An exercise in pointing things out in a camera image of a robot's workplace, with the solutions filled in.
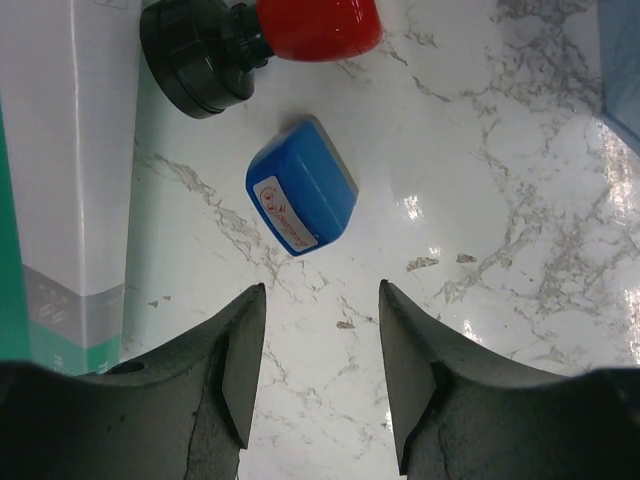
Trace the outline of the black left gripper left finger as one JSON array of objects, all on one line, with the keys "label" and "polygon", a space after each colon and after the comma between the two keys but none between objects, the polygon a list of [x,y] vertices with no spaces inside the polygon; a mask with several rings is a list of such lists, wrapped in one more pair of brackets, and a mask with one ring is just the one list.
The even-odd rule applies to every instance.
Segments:
[{"label": "black left gripper left finger", "polygon": [[103,374],[1,366],[5,479],[233,479],[248,446],[265,288]]}]

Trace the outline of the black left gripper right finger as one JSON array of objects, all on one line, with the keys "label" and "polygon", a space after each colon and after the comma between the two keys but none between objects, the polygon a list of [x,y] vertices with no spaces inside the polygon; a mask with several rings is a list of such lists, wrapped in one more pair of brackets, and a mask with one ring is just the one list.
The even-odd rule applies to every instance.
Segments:
[{"label": "black left gripper right finger", "polygon": [[399,472],[409,479],[635,479],[639,372],[561,376],[449,328],[397,286],[379,329]]}]

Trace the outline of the blue rectangular stamp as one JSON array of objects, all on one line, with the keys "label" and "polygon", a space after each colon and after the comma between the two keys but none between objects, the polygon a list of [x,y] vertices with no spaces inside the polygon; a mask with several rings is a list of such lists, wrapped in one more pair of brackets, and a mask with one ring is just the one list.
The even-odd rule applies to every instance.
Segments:
[{"label": "blue rectangular stamp", "polygon": [[294,257],[340,238],[359,195],[326,129],[313,115],[297,119],[256,153],[245,188],[269,230]]}]

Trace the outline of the red black round stamp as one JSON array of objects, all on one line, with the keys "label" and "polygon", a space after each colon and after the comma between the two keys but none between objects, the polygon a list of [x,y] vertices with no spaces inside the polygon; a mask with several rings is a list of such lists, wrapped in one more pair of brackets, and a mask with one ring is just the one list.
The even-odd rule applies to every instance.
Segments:
[{"label": "red black round stamp", "polygon": [[157,1],[142,10],[139,36],[167,99],[205,119],[247,101],[270,58],[350,59],[374,49],[383,26],[373,1]]}]

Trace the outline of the green white box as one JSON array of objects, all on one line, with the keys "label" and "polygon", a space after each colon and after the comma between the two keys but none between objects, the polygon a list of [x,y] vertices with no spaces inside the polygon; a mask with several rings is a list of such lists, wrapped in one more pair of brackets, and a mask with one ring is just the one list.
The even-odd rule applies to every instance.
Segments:
[{"label": "green white box", "polygon": [[139,70],[137,1],[5,1],[1,109],[32,359],[120,360]]}]

